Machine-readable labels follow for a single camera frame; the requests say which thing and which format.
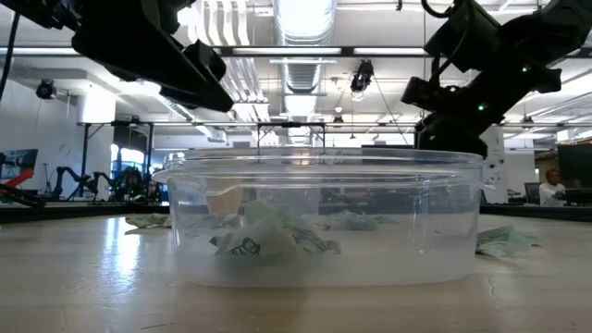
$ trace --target ventilation duct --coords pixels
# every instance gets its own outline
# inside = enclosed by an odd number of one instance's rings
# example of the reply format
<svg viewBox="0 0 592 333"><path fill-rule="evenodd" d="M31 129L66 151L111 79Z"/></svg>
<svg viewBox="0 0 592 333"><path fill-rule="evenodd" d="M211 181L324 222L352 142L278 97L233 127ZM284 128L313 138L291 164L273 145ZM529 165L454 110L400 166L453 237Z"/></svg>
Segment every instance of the ventilation duct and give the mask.
<svg viewBox="0 0 592 333"><path fill-rule="evenodd" d="M337 0L274 0L274 11L280 45L320 46L330 43ZM286 94L284 107L290 114L290 120L313 114L316 97L311 94L320 92L322 72L323 65L320 64L282 65L282 84ZM302 144L307 141L302 129L291 129L289 136L294 137L290 139L292 143Z"/></svg>
<svg viewBox="0 0 592 333"><path fill-rule="evenodd" d="M190 121L190 122L198 121L198 119L188 109L186 109L183 105L178 105L177 103L173 103L173 102L167 100L166 98L163 98L161 100L161 102L169 110L171 110L172 112L185 118L185 120ZM207 137L207 140L209 142L226 143L228 141L228 137L227 137L226 132L224 132L222 130L214 129L209 126L196 126L195 128L197 130L199 130L201 133L203 133Z"/></svg>

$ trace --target person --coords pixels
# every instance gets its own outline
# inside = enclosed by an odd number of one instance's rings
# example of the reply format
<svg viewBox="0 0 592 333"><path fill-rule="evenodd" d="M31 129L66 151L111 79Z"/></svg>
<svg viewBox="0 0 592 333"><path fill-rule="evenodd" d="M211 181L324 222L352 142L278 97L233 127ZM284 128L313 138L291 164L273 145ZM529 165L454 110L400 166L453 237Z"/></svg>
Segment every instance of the person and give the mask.
<svg viewBox="0 0 592 333"><path fill-rule="evenodd" d="M538 188L541 207L563 207L565 187L559 183L560 173L557 169L549 169L545 173L547 182Z"/></svg>

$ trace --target poster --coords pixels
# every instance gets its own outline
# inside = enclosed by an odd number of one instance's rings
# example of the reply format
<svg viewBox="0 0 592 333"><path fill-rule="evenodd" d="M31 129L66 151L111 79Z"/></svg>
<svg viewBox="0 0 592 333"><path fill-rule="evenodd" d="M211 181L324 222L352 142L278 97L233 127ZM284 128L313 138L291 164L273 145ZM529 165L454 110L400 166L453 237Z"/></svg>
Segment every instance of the poster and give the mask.
<svg viewBox="0 0 592 333"><path fill-rule="evenodd" d="M0 179L13 179L27 169L34 169L38 152L37 149L0 151L6 156L6 161L0 165Z"/></svg>

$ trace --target crumpled paper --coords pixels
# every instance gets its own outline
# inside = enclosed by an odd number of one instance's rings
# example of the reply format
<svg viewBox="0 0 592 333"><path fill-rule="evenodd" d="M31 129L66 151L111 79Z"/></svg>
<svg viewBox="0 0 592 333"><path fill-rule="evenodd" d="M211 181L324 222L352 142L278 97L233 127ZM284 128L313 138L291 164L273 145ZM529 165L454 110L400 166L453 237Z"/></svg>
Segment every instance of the crumpled paper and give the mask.
<svg viewBox="0 0 592 333"><path fill-rule="evenodd" d="M358 215L348 210L328 217L328 228L331 231L376 231L378 222L366 214Z"/></svg>
<svg viewBox="0 0 592 333"><path fill-rule="evenodd" d="M513 256L516 253L527 253L533 246L540 246L537 237L507 226L479 232L476 252L496 257Z"/></svg>
<svg viewBox="0 0 592 333"><path fill-rule="evenodd" d="M170 228L171 222L168 215L151 214L148 216L126 217L126 223L136 228Z"/></svg>
<svg viewBox="0 0 592 333"><path fill-rule="evenodd" d="M299 216L263 202L255 201L245 206L245 222L243 228L210 240L218 248L216 254L341 253L335 241L322 240Z"/></svg>
<svg viewBox="0 0 592 333"><path fill-rule="evenodd" d="M241 216L227 214L223 216L200 216L199 226L206 228L238 228L241 225Z"/></svg>

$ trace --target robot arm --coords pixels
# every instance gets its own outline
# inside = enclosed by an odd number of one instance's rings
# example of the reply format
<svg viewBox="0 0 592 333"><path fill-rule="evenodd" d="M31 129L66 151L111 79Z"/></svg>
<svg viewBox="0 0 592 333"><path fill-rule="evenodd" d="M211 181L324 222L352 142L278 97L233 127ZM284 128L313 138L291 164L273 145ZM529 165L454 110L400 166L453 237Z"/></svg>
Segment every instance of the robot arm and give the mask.
<svg viewBox="0 0 592 333"><path fill-rule="evenodd" d="M171 37L177 12L195 0L1 0L47 29L75 31L72 47L126 81L149 80L161 95L188 108L227 112L220 86L226 65L210 47L183 47Z"/></svg>
<svg viewBox="0 0 592 333"><path fill-rule="evenodd" d="M401 100L431 112L415 127L417 148L487 156L479 135L531 91L561 89L561 70L548 66L584 44L592 28L592 3L554 0L503 26L473 0L456 3L462 7L425 50L435 57L443 54L463 72L481 73L462 88L411 78ZM466 38L459 26L466 28Z"/></svg>
<svg viewBox="0 0 592 333"><path fill-rule="evenodd" d="M59 198L59 196L64 191L64 189L62 188L62 181L64 181L64 173L65 172L68 172L69 175L72 177L72 179L74 179L74 181L79 183L79 187L74 192L72 192L72 194L67 198L67 201L72 198L72 196L74 195L74 193L76 193L76 191L78 191L78 189L80 189L84 186L88 187L89 179L91 178L88 175L82 175L82 176L77 175L76 172L74 172L74 170L72 170L72 168L69 166L58 166L55 169L55 172L57 174L57 179L55 180L54 192L52 193L55 198Z"/></svg>

